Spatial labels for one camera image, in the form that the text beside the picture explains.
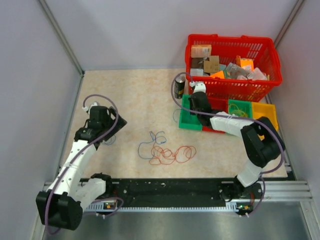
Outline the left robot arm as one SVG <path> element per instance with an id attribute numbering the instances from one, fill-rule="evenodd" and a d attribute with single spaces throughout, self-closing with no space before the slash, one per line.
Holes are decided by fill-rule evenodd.
<path id="1" fill-rule="evenodd" d="M 107 174 L 93 174 L 82 187 L 79 183 L 101 143 L 112 138 L 127 121 L 113 106 L 93 105 L 88 112 L 89 118 L 75 133 L 70 153 L 57 177 L 47 190 L 36 196 L 38 214 L 46 227 L 76 230 L 84 211 L 97 198 L 106 199 L 113 194 L 112 178 Z"/>

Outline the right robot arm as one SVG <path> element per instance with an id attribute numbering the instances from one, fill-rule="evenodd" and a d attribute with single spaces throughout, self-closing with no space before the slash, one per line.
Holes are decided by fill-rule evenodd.
<path id="1" fill-rule="evenodd" d="M 245 198 L 251 193 L 251 185 L 258 181 L 263 168 L 284 154 L 286 147 L 283 140 L 266 116 L 254 120 L 214 109 L 207 95 L 201 91 L 191 94 L 188 100 L 190 113 L 203 126 L 242 139 L 248 160 L 234 178 L 232 187 L 222 190 L 221 198 L 228 202 L 237 197 Z"/>

